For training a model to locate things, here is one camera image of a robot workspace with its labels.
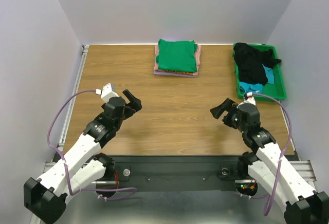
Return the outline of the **black t shirt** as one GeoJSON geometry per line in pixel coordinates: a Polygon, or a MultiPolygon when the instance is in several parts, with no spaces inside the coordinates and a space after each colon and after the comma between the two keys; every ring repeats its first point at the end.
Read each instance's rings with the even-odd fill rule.
{"type": "Polygon", "coordinates": [[[260,51],[246,43],[236,43],[233,50],[239,80],[247,84],[266,85],[269,79],[264,66],[273,69],[282,61],[274,56],[272,49],[260,51]]]}

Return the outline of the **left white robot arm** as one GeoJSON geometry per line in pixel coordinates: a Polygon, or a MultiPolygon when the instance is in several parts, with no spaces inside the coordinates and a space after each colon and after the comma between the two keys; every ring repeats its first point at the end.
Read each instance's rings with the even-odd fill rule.
{"type": "Polygon", "coordinates": [[[23,186],[24,206],[44,223],[55,223],[72,198],[98,180],[113,178],[108,189],[95,189],[99,198],[108,200],[106,193],[120,192],[119,171],[114,160],[100,150],[115,137],[122,122],[142,109],[141,101],[129,90],[125,98],[110,85],[95,89],[104,101],[103,111],[84,129],[76,143],[61,159],[37,179],[30,177],[23,186]]]}

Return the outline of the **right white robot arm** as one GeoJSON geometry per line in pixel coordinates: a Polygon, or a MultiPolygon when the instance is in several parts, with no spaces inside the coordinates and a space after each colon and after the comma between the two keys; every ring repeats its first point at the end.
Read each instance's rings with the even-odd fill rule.
{"type": "Polygon", "coordinates": [[[239,176],[256,180],[269,194],[266,208],[274,202],[286,223],[328,223],[328,195],[317,192],[284,156],[271,133],[261,126],[260,112],[253,94],[242,103],[226,99],[210,110],[216,119],[237,129],[251,149],[239,157],[239,176]]]}

